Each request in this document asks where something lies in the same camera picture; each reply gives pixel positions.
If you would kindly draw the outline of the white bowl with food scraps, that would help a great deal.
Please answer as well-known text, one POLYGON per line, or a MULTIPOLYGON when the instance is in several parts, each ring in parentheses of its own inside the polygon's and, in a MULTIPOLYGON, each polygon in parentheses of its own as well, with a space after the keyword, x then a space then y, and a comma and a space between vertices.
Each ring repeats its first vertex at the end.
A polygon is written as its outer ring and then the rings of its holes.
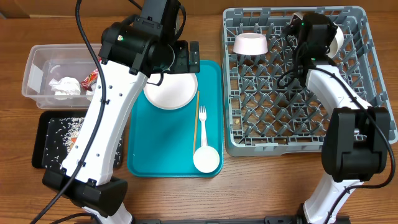
POLYGON ((233 52, 240 55, 262 55, 268 52, 266 36, 258 33, 242 33, 236 36, 233 52))

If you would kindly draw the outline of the white napkin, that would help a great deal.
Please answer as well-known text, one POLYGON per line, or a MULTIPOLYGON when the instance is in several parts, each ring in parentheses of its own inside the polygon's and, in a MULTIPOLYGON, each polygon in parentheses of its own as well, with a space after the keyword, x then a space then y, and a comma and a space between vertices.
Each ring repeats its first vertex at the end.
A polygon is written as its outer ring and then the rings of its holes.
POLYGON ((80 83, 76 78, 64 77, 59 81, 52 79, 49 82, 51 90, 54 91, 55 99, 67 100, 71 99, 71 96, 77 96, 81 94, 80 83))
POLYGON ((89 100, 89 101, 91 101, 92 99, 93 99, 93 95, 95 94, 95 92, 94 91, 89 91, 89 90, 87 90, 86 91, 86 98, 89 100))

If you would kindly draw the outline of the red snack wrapper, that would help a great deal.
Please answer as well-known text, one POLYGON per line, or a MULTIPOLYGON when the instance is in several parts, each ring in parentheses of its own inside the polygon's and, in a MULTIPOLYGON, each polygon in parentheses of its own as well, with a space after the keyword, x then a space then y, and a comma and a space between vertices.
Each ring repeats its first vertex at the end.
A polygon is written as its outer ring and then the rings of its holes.
POLYGON ((93 70, 81 83, 80 86, 87 91, 92 91, 92 85, 97 81, 99 75, 98 69, 93 70))

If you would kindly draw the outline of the small white round cup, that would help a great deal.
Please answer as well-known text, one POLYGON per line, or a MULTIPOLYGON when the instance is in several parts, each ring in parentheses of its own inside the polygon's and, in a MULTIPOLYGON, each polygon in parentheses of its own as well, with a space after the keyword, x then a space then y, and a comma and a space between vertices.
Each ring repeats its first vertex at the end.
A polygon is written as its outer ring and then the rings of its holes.
POLYGON ((218 168, 220 164, 220 155, 215 148, 202 146, 195 151, 193 155, 193 164, 197 170, 208 174, 218 168))

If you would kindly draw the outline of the small white bowl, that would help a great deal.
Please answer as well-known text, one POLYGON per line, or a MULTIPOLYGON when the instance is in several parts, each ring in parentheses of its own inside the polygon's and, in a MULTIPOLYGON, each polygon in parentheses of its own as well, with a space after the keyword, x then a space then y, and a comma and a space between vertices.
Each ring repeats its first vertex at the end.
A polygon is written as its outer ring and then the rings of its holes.
POLYGON ((335 55, 339 52, 340 48, 342 47, 344 42, 344 35, 343 31, 341 30, 340 27, 337 27, 336 34, 329 45, 330 51, 327 53, 327 56, 330 58, 335 57, 335 55))

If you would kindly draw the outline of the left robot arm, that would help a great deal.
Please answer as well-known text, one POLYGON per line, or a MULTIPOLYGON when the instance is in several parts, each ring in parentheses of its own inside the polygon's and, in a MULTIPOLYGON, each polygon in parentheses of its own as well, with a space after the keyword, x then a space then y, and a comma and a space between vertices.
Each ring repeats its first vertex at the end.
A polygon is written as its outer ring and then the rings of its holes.
POLYGON ((92 53, 96 91, 71 151, 42 182, 82 208, 97 223, 134 223, 124 206, 128 183, 113 176, 114 157, 132 107, 152 74, 198 73, 199 43, 181 39, 184 6, 146 1, 134 14, 106 28, 92 53))

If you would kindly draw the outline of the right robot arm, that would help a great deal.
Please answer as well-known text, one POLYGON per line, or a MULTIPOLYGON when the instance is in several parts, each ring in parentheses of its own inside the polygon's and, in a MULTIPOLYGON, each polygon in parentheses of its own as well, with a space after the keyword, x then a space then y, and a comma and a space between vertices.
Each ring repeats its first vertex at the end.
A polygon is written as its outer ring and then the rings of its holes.
POLYGON ((394 177, 396 162, 389 134, 390 114, 373 107, 342 78, 333 57, 343 34, 328 16, 296 12, 282 31, 297 40, 291 75, 320 100, 330 115, 322 145, 324 174, 302 205, 303 223, 343 223, 337 216, 356 189, 380 189, 394 177))

